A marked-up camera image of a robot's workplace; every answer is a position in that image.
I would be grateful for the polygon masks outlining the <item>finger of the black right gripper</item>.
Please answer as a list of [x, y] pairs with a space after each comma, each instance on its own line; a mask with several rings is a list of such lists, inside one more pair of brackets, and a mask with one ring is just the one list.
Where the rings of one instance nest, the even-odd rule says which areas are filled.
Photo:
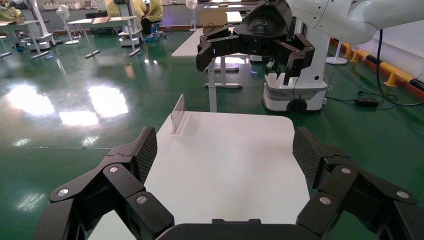
[[315, 47], [300, 33], [286, 41], [273, 40], [273, 70], [279, 77], [282, 74], [280, 65], [285, 66], [284, 86], [289, 84], [290, 78], [299, 77], [303, 69], [311, 66], [314, 53]]
[[238, 53], [240, 40], [228, 27], [217, 28], [201, 35], [197, 45], [196, 69], [202, 72], [214, 58]]

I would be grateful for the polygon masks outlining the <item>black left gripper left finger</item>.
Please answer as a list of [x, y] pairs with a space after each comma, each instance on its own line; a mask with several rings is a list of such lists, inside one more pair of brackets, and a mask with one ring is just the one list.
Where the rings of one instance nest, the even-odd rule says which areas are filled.
[[97, 167], [51, 192], [33, 238], [85, 240], [113, 211], [136, 239], [157, 239], [175, 224], [174, 216], [145, 187], [157, 152], [152, 126], [134, 142], [113, 147]]

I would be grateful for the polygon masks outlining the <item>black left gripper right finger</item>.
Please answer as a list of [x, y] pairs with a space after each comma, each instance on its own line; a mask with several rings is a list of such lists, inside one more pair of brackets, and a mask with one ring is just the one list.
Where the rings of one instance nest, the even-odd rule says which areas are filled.
[[292, 153], [316, 194], [296, 224], [325, 240], [344, 212], [379, 240], [421, 240], [424, 209], [410, 191], [361, 168], [341, 148], [317, 140], [306, 127], [294, 131]]

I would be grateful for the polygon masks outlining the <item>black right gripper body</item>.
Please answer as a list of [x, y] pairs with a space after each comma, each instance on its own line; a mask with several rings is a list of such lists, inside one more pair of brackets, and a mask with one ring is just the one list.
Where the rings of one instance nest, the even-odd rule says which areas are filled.
[[233, 29], [233, 52], [258, 56], [298, 53], [288, 37], [292, 11], [285, 0], [261, 0]]

